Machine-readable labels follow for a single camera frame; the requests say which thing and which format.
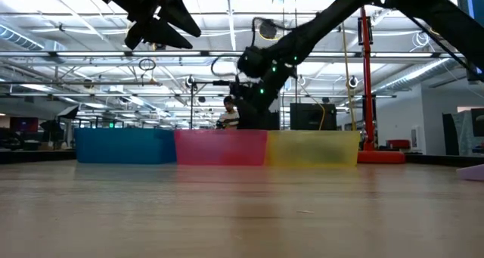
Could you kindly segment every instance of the man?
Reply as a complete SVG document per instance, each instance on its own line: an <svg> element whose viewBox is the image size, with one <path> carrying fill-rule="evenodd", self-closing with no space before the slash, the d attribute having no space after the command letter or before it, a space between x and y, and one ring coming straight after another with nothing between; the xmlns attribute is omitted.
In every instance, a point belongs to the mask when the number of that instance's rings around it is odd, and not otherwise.
<svg viewBox="0 0 484 258"><path fill-rule="evenodd" d="M237 129L239 113L234 109L234 99L230 95L224 98L224 106L227 111L217 121L217 129Z"/></svg>

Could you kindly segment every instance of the ceiling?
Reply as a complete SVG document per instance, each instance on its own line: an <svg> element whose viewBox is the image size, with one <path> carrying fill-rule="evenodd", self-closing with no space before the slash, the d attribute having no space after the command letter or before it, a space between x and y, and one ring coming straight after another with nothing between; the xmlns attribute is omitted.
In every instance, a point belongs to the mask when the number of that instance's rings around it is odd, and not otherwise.
<svg viewBox="0 0 484 258"><path fill-rule="evenodd" d="M325 9L334 0L184 0L187 9L202 29L200 38L186 35L194 46L194 51L219 51L219 54L233 51L243 51L252 39L251 22L254 17L267 17L285 26L295 27L311 20L317 11ZM420 30L398 11L387 11L374 6L365 7L367 15L373 18L374 44L373 53L401 52L418 53L441 51L427 38L419 35ZM61 49L67 51L85 51L85 57L62 57L61 62L47 61L42 58L9 57L4 59L9 64L3 71L1 79L22 81L62 81L82 82L91 79L95 82L130 82L122 87L117 85L116 92L128 94L159 94L163 97L141 98L143 104L121 102L115 97L96 99L92 103L106 104L111 110L149 110L147 105L157 110L172 111L173 118L169 124L186 126L186 116L190 115L188 105L190 98L169 97L174 94L187 94L185 85L189 76L197 81L213 81L220 79L210 70L214 57L156 57L149 58L157 67L151 71L143 71L139 62L144 58L93 56L95 51L128 51L124 45L126 30L130 22L126 12L114 3L105 4L101 0L0 0L0 24L8 26L22 36L28 37L43 45L56 42ZM357 22L360 12L356 11L344 24L346 28L347 50L360 52L356 38ZM275 41L264 40L256 36L256 45L267 47ZM343 53L343 33L333 32L325 36L314 48L314 52L331 52L319 58L309 58L298 67L302 76L300 84L307 92L321 95L346 94L346 66ZM0 51L25 51L18 45L0 39ZM139 45L136 51L151 51L150 45ZM214 71L217 73L236 73L237 58L224 58L218 62ZM431 60L413 57L378 58L371 64L371 81L373 85L404 70L413 64L422 64ZM348 63L350 76L362 80L363 65L361 58L350 58ZM153 79L156 85L150 85ZM291 80L285 94L302 94ZM357 88L361 90L362 81ZM114 84L95 85L87 89L81 85L50 86L48 89L60 93L107 93L113 91ZM208 96L227 94L226 87L206 85L198 86L198 95L206 96L201 103L195 99L198 107L197 116L201 126L216 120L222 112L223 97ZM42 89L32 89L32 86L16 86L16 92L46 92ZM92 101L90 98L70 98L76 101ZM284 104L289 104L295 98L285 98ZM302 102L311 102L311 98L302 98ZM143 117L146 120L157 119L157 116Z"/></svg>

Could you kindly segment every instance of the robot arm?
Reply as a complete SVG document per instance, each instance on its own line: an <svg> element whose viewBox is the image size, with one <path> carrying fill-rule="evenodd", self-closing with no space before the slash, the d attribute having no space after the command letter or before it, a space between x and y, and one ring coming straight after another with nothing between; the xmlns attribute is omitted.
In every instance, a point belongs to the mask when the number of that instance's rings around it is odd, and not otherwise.
<svg viewBox="0 0 484 258"><path fill-rule="evenodd" d="M295 66L309 56L316 43L363 5L398 9L411 19L424 20L469 61L484 68L481 39L484 28L449 0L336 0L315 19L297 27L273 46L246 48L237 67L260 81L239 94L245 103L244 109L251 108L245 111L262 115L278 97L287 79L296 77Z"/></svg>

